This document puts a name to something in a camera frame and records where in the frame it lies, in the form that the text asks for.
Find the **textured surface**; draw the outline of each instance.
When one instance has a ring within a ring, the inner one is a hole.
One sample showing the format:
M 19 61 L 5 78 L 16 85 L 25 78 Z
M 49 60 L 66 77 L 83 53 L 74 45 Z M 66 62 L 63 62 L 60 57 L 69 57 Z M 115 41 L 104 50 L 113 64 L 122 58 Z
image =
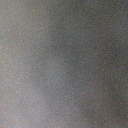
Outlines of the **textured surface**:
M 127 0 L 0 1 L 0 127 L 128 127 Z

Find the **noisy gray texture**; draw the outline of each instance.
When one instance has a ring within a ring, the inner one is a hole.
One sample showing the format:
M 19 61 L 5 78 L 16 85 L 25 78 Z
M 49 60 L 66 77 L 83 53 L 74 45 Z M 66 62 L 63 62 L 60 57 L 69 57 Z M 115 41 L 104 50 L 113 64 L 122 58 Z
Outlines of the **noisy gray texture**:
M 0 127 L 128 127 L 127 0 L 0 2 Z

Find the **gray surface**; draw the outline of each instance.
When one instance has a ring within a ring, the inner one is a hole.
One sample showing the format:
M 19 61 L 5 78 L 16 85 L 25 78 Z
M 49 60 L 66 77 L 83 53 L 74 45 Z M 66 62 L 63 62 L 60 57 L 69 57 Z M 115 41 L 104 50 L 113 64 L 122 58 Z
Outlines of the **gray surface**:
M 0 127 L 128 127 L 127 9 L 127 0 L 2 0 Z

